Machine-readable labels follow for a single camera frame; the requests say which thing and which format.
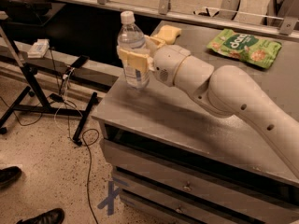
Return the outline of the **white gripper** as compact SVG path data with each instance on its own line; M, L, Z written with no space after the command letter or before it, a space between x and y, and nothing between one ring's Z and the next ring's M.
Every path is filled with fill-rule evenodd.
M165 45L165 41L155 36L145 36L148 49L157 49L153 59L148 54L135 53L117 47L119 58L124 64L146 73L154 65L154 76L168 87L174 86L176 72L191 52L178 45Z

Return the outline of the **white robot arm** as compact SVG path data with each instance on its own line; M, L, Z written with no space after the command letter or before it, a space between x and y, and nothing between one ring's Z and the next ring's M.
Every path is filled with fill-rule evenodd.
M299 176L299 122L278 107L248 73L232 65L216 69L183 47L152 36L120 41L117 52L124 64L152 71L158 81L184 91L208 113L244 120Z

